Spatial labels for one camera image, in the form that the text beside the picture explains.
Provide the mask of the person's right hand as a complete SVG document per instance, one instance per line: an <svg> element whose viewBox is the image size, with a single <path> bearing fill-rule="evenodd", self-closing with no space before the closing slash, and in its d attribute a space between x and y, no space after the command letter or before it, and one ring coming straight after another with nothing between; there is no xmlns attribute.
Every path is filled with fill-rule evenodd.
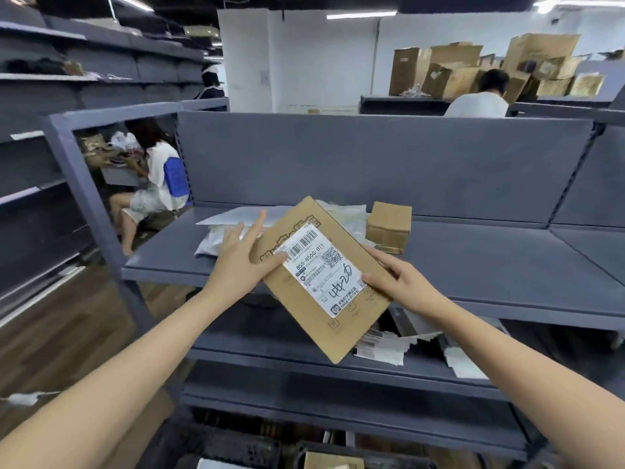
<svg viewBox="0 0 625 469"><path fill-rule="evenodd" d="M383 273L393 275L393 290L378 291L414 313L427 318L435 316L445 297L413 265L371 246L364 249L384 267Z"/></svg>

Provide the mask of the cardboard parcel white label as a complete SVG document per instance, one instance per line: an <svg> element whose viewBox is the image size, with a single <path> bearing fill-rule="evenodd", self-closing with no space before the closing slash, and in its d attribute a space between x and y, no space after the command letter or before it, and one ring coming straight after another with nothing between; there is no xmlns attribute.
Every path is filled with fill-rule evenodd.
<svg viewBox="0 0 625 469"><path fill-rule="evenodd" d="M387 271L310 196L262 233L251 260L266 262L280 252L287 260L264 283L328 359L340 363L391 304L363 273Z"/></svg>

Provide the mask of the person's left forearm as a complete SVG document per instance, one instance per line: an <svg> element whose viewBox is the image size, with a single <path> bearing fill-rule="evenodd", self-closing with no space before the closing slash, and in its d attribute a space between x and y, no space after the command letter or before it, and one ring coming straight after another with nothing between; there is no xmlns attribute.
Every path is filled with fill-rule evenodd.
<svg viewBox="0 0 625 469"><path fill-rule="evenodd" d="M0 441L0 469L98 469L199 335L254 284L208 284Z"/></svg>

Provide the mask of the person's right forearm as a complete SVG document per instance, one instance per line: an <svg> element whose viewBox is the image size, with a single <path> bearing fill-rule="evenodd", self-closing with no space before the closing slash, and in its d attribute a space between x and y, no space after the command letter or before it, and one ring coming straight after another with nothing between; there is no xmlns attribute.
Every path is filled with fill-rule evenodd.
<svg viewBox="0 0 625 469"><path fill-rule="evenodd" d="M625 469L625 383L596 383L436 297L419 312L452 339L575 469Z"/></svg>

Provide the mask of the white plastic mailer bags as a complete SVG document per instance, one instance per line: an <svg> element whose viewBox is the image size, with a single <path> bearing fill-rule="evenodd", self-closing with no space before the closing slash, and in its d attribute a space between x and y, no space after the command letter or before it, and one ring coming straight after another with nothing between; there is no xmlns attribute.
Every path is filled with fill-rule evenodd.
<svg viewBox="0 0 625 469"><path fill-rule="evenodd" d="M366 211L365 204L343 206L327 203L320 199L316 202L359 243L369 246L375 245L374 242L366 239L366 220L369 214ZM198 226L208 226L209 233L199 244L195 255L218 256L226 228L234 228L241 222L244 224L242 231L242 235L244 235L258 219L261 208L260 206L236 207L230 211L197 222Z"/></svg>

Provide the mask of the small taped cardboard box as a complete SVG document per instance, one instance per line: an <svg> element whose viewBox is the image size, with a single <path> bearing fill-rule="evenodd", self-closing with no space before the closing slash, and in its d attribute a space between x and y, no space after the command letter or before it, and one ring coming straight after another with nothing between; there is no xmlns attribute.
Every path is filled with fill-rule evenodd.
<svg viewBox="0 0 625 469"><path fill-rule="evenodd" d="M389 254L403 254L408 245L412 207L375 201L366 221L365 237Z"/></svg>

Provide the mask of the stack of white paper labels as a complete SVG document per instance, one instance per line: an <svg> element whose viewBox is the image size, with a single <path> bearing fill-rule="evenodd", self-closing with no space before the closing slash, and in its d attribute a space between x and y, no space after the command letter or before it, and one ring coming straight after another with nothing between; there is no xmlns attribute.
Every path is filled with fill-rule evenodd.
<svg viewBox="0 0 625 469"><path fill-rule="evenodd" d="M354 355L393 366L403 366L404 355L412 345L417 344L416 336L400 337L392 332L370 329L356 343Z"/></svg>

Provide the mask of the blue plastic chair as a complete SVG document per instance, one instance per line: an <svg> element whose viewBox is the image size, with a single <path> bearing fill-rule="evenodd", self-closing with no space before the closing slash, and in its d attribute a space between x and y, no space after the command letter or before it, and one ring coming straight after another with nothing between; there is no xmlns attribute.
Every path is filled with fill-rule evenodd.
<svg viewBox="0 0 625 469"><path fill-rule="evenodd" d="M189 184L184 163L179 157L169 157L163 166L165 185L172 197L189 195Z"/></svg>

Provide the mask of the white paper sheet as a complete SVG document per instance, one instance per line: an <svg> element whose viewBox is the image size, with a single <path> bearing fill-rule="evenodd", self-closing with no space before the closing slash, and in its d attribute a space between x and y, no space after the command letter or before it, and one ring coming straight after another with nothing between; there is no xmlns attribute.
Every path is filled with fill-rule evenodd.
<svg viewBox="0 0 625 469"><path fill-rule="evenodd" d="M441 334L437 340L446 364L457 378L489 380L453 339Z"/></svg>

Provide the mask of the white plastic bag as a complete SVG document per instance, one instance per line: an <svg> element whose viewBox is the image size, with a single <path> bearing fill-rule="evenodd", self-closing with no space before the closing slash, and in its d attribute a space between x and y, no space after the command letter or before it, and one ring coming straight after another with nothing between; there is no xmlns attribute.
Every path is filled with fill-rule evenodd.
<svg viewBox="0 0 625 469"><path fill-rule="evenodd" d="M132 133L115 132L109 140L109 145L121 151L143 151L143 148Z"/></svg>

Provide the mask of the gold foil packets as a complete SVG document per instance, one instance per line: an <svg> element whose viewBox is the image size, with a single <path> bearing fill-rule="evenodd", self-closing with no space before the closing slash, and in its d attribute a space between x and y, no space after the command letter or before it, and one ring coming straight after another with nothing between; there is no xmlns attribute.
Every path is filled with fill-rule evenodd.
<svg viewBox="0 0 625 469"><path fill-rule="evenodd" d="M120 150L110 146L101 134L80 138L82 157L90 169L110 165Z"/></svg>

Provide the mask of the brown cardboard box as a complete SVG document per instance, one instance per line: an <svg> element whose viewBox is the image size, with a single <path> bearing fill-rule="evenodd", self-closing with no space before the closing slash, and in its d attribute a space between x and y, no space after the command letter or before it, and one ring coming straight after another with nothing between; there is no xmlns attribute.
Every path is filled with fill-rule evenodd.
<svg viewBox="0 0 625 469"><path fill-rule="evenodd" d="M358 457L307 451L302 469L365 469L365 465Z"/></svg>

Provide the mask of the black plastic crate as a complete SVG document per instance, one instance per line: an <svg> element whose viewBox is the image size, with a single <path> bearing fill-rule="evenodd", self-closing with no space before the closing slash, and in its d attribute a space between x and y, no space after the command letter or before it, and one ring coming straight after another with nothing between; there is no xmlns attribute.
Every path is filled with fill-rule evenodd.
<svg viewBox="0 0 625 469"><path fill-rule="evenodd" d="M135 469L285 469L281 444L271 438L166 419Z"/></svg>

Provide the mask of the pile of large cardboard boxes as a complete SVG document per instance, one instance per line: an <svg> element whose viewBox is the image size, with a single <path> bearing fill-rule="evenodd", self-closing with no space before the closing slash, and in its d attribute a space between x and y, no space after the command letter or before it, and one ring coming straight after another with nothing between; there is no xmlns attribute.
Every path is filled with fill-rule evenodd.
<svg viewBox="0 0 625 469"><path fill-rule="evenodd" d="M488 72L508 78L503 99L532 101L541 97L589 99L600 92L606 75L583 72L585 56L574 56L580 35L524 34L510 40L505 56L481 55L482 46L456 42L429 48L396 49L388 94L426 95L452 101L477 93Z"/></svg>

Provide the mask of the ceiling tube light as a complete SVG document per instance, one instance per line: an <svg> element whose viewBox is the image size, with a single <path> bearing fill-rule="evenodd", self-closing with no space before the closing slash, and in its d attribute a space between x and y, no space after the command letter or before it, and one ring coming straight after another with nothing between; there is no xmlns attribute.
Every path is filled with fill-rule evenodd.
<svg viewBox="0 0 625 469"><path fill-rule="evenodd" d="M394 17L397 15L397 10L377 10L368 12L336 12L326 14L326 19L329 21L349 20L349 19L379 19L384 17Z"/></svg>

